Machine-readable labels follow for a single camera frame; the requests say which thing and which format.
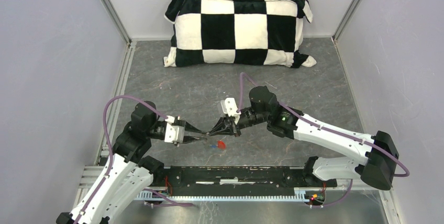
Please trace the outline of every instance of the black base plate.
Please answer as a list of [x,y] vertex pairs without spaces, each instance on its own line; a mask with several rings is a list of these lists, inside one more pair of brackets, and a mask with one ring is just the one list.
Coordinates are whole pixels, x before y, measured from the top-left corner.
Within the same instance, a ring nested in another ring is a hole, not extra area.
[[[323,186],[322,181],[311,184],[305,182],[300,167],[171,166],[157,170],[150,187],[165,187],[166,177],[174,196],[292,196],[295,187]],[[221,180],[235,179],[245,184],[221,184]],[[336,180],[329,180],[326,185],[337,187],[338,184]]]

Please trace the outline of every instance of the wire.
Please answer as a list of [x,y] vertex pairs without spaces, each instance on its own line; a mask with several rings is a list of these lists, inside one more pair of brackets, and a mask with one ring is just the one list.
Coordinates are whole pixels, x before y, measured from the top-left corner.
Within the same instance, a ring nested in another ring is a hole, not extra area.
[[[258,86],[257,83],[256,83],[252,78],[250,78],[245,72],[242,72],[242,73],[240,74],[240,95],[241,95],[241,96],[243,96],[243,77],[244,77],[244,76],[245,76],[245,77],[246,77],[246,78],[247,78],[247,79],[248,79],[248,80],[249,80],[254,86]],[[242,97],[241,97],[241,99],[240,99],[240,101],[239,101],[239,108],[242,108],[242,105],[243,105],[243,103],[242,103]],[[304,122],[306,122],[306,123],[308,123],[308,124],[310,124],[310,125],[312,125],[312,126],[314,126],[314,127],[316,127],[316,128],[320,128],[320,125],[319,125],[319,124],[316,124],[315,122],[311,122],[310,120],[308,120],[308,119],[302,117],[301,115],[297,114],[295,111],[293,111],[291,108],[289,108],[289,107],[288,107],[286,104],[284,104],[283,102],[279,102],[279,105],[281,105],[282,107],[284,107],[286,110],[288,110],[291,114],[293,114],[293,115],[294,115],[295,117],[297,117],[298,119],[300,119],[300,120],[302,120],[302,121],[304,121]],[[370,146],[371,148],[375,148],[376,150],[382,152],[384,155],[386,155],[387,157],[389,157],[391,160],[393,160],[397,165],[399,165],[399,166],[404,170],[404,172],[405,172],[404,174],[394,174],[395,177],[408,177],[408,176],[410,175],[410,171],[408,170],[408,168],[407,168],[407,167],[406,167],[401,161],[399,161],[395,156],[391,155],[389,152],[385,151],[385,150],[382,149],[381,147],[379,147],[379,146],[377,146],[377,145],[375,145],[375,144],[373,144],[373,143],[367,142],[367,141],[365,141],[365,140],[363,140],[363,139],[359,139],[359,138],[357,138],[357,137],[355,137],[355,136],[348,135],[348,134],[346,134],[346,133],[343,133],[343,132],[340,132],[340,131],[337,131],[337,130],[330,129],[330,128],[328,128],[328,127],[322,127],[321,130],[328,131],[328,132],[334,133],[334,134],[336,134],[336,135],[339,135],[339,136],[342,136],[342,137],[345,137],[345,138],[349,138],[349,139],[354,140],[354,141],[356,141],[356,142],[366,144],[366,145]]]
[[325,192],[326,189],[327,189],[327,185],[325,184],[325,182],[322,182],[322,191],[321,191],[321,193]]
[[168,176],[165,176],[165,189],[166,193],[169,194],[170,192],[168,191]]
[[349,193],[351,191],[352,185],[353,185],[353,180],[350,180],[350,185],[348,186],[346,193],[342,197],[340,197],[339,200],[337,200],[337,201],[333,201],[332,203],[328,203],[328,204],[322,204],[320,206],[313,206],[313,205],[307,205],[307,206],[309,206],[310,208],[324,208],[324,207],[330,207],[330,206],[336,205],[336,204],[342,202],[345,198],[347,198],[347,196],[349,195]]
[[250,83],[252,83],[254,86],[258,86],[258,84],[249,77],[245,72],[242,72],[239,75],[239,81],[240,81],[240,94],[239,94],[239,108],[237,109],[237,112],[240,112],[243,106],[243,77],[246,77]]
[[170,196],[173,196],[173,186],[171,186],[170,182],[168,182],[168,185],[170,186]]
[[[157,115],[159,115],[159,117],[167,119],[168,116],[159,112],[158,110],[156,110],[154,107],[152,107],[151,105],[145,103],[143,100],[133,97],[133,96],[129,96],[129,95],[120,95],[120,96],[116,96],[111,98],[105,105],[105,109],[103,110],[103,116],[102,116],[102,123],[103,123],[103,129],[105,131],[105,138],[106,138],[106,145],[108,146],[108,151],[109,151],[109,165],[108,165],[108,169],[105,172],[105,175],[102,177],[102,179],[100,180],[99,184],[97,185],[97,187],[94,189],[94,191],[91,193],[91,196],[86,200],[85,205],[83,205],[83,207],[80,209],[80,212],[85,212],[85,210],[88,208],[88,205],[91,203],[91,201],[93,200],[94,196],[97,194],[97,192],[99,191],[99,189],[102,187],[103,183],[105,182],[107,176],[109,175],[109,173],[111,172],[111,169],[113,168],[113,164],[114,164],[114,157],[113,157],[113,148],[112,148],[112,144],[111,144],[111,140],[109,139],[109,133],[108,133],[108,126],[106,123],[106,114],[108,112],[108,108],[109,106],[116,100],[118,99],[122,99],[122,98],[128,98],[134,101],[137,101],[139,103],[141,103],[142,105],[148,107],[150,110],[152,110],[154,113],[156,113]],[[79,213],[76,217],[76,219],[74,220],[73,224],[78,224],[80,218],[82,217],[82,215]]]
[[324,195],[324,201],[318,200],[317,198],[313,198],[313,199],[321,204],[324,204],[325,201],[327,200],[327,192],[323,191],[322,194]]
[[162,199],[168,201],[169,203],[171,203],[171,204],[166,204],[166,205],[162,205],[162,204],[160,204],[160,205],[151,205],[152,207],[174,207],[174,206],[178,206],[178,207],[194,207],[195,206],[193,203],[178,203],[178,202],[175,202],[173,200],[168,199],[165,195],[163,195],[163,194],[161,194],[161,193],[159,193],[159,192],[157,192],[155,190],[152,190],[152,189],[145,188],[144,191],[152,192],[153,194],[155,194],[155,195],[161,197]]

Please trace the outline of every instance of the small red object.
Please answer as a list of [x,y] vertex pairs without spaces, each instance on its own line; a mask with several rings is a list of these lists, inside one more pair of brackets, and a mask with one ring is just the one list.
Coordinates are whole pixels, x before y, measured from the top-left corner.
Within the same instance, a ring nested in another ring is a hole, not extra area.
[[220,149],[225,149],[225,143],[221,140],[217,142],[217,147]]

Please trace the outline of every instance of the gray speckled surface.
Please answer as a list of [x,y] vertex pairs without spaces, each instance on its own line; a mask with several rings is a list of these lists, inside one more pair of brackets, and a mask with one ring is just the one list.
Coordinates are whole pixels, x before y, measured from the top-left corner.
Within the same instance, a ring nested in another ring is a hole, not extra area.
[[[180,115],[201,130],[210,130],[220,117],[217,103],[226,97],[238,102],[239,74],[246,72],[259,85],[267,85],[277,98],[289,106],[332,125],[362,131],[348,83],[330,38],[305,38],[301,53],[312,55],[317,65],[290,69],[284,66],[247,66],[202,64],[185,68],[164,68],[162,57],[168,55],[168,41],[138,42],[125,94],[153,101],[167,115]],[[250,106],[245,82],[245,106]],[[118,135],[135,102],[121,105]],[[209,137],[208,141],[175,147],[152,140],[148,154],[165,165],[304,165],[310,156],[340,156],[321,146],[272,135],[261,124],[243,129],[238,138]],[[209,145],[223,139],[226,149]]]

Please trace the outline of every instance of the black and white checkered pillow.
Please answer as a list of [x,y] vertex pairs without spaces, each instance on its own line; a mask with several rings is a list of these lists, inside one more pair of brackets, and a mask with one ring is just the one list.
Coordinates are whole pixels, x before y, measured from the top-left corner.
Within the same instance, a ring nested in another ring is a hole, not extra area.
[[200,63],[313,66],[300,54],[307,0],[172,0],[165,18],[174,24],[165,67]]

